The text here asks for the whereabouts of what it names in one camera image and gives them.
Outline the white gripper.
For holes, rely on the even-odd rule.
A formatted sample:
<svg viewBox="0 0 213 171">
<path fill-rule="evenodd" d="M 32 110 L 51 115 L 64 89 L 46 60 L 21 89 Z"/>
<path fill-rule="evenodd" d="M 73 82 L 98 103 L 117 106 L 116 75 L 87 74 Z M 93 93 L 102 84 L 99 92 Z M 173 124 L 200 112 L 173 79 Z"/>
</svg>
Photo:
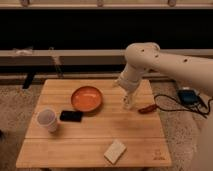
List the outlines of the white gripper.
<svg viewBox="0 0 213 171">
<path fill-rule="evenodd" d="M 137 92 L 141 82 L 141 75 L 135 72 L 122 71 L 115 83 L 126 92 L 123 103 L 125 109 L 132 109 L 136 104 Z"/>
</svg>

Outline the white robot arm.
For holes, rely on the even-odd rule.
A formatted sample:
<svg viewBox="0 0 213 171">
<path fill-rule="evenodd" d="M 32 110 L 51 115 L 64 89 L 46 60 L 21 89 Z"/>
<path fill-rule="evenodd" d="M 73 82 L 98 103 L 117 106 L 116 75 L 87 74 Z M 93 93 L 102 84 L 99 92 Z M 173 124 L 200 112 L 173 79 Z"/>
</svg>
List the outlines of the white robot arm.
<svg viewBox="0 0 213 171">
<path fill-rule="evenodd" d="M 132 106 L 133 94 L 149 69 L 213 97 L 213 59 L 164 53 L 152 42 L 130 44 L 124 56 L 126 65 L 116 82 L 126 91 L 127 108 Z M 213 112 L 203 125 L 188 171 L 213 171 Z"/>
</svg>

